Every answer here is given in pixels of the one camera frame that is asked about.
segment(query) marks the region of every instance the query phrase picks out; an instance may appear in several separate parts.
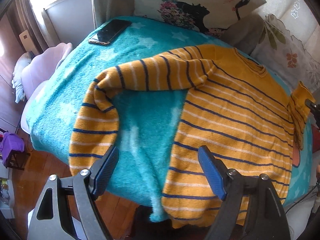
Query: wall outlet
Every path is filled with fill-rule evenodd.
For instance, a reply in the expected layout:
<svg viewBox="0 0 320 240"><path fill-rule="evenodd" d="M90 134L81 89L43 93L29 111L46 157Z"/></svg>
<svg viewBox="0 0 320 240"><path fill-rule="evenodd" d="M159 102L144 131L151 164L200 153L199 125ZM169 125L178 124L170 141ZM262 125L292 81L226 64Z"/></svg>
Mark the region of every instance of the wall outlet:
<svg viewBox="0 0 320 240"><path fill-rule="evenodd" d="M36 49L36 46L33 43L28 30L25 30L23 33L21 33L19 37L26 52L32 51L36 56L39 55L39 52Z"/></svg>

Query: yellow striped sweater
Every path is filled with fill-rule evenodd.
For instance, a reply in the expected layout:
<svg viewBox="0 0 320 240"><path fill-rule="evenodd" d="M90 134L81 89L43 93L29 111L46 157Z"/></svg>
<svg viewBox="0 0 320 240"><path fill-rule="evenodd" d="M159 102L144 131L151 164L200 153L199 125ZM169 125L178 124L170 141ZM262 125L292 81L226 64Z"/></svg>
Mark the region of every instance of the yellow striped sweater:
<svg viewBox="0 0 320 240"><path fill-rule="evenodd" d="M174 49L108 68L88 88L76 119L69 149L73 174L90 167L114 144L119 117L112 98L123 89L189 89L162 196L175 228L208 226L221 205L198 163L201 145L243 175L268 174L284 202L294 141L303 145L309 114L304 101L314 101L302 82L288 97L265 67L236 49L215 45ZM239 223L247 206L244 197Z"/></svg>

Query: metal bolt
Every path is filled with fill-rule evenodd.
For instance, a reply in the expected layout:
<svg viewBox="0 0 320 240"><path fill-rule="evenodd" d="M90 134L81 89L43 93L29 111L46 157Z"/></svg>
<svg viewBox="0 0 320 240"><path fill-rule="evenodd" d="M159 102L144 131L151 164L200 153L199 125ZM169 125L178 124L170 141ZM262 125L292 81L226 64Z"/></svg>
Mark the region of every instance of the metal bolt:
<svg viewBox="0 0 320 240"><path fill-rule="evenodd" d="M57 175L52 174L50 175L49 180L54 181L56 178L57 178Z"/></svg>
<svg viewBox="0 0 320 240"><path fill-rule="evenodd" d="M237 171L236 171L235 169L229 169L229 170L228 170L228 174L229 174L230 176L234 176L234 175L237 174Z"/></svg>
<svg viewBox="0 0 320 240"><path fill-rule="evenodd" d="M263 180L268 180L269 179L269 176L267 174L264 174L264 173L260 174L260 177Z"/></svg>
<svg viewBox="0 0 320 240"><path fill-rule="evenodd" d="M88 169L84 169L84 170L80 171L80 175L81 175L81 176L85 176L85 175L87 175L88 173L89 173L89 170L88 170Z"/></svg>

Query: teal blanket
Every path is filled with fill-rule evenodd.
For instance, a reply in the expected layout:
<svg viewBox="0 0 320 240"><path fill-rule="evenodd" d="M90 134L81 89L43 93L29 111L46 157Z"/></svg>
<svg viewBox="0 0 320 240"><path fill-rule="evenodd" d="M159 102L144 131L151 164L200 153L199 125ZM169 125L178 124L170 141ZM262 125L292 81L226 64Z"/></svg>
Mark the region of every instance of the teal blanket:
<svg viewBox="0 0 320 240"><path fill-rule="evenodd" d="M229 47L202 33L158 21L141 17L119 18L132 21L132 25L107 47L88 43L88 38L104 25L89 34L64 60L30 105L27 123L36 150L50 152L68 163L69 140L77 112L88 86L104 69L185 46L211 43ZM284 83L273 76L289 93ZM116 140L120 159L107 190L152 206L152 221L166 218L161 206L161 192L185 96L186 90L123 91L113 98L120 118ZM299 168L292 169L286 203L308 189L312 146L310 130L308 124L301 164Z"/></svg>

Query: smartphone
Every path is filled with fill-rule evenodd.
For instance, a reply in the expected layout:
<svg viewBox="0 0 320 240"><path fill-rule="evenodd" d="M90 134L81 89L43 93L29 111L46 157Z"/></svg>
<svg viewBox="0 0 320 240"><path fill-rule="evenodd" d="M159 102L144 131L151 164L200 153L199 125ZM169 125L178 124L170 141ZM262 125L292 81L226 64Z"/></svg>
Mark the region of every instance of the smartphone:
<svg viewBox="0 0 320 240"><path fill-rule="evenodd" d="M125 20L112 20L88 41L92 44L109 45L121 32L131 25L132 22Z"/></svg>

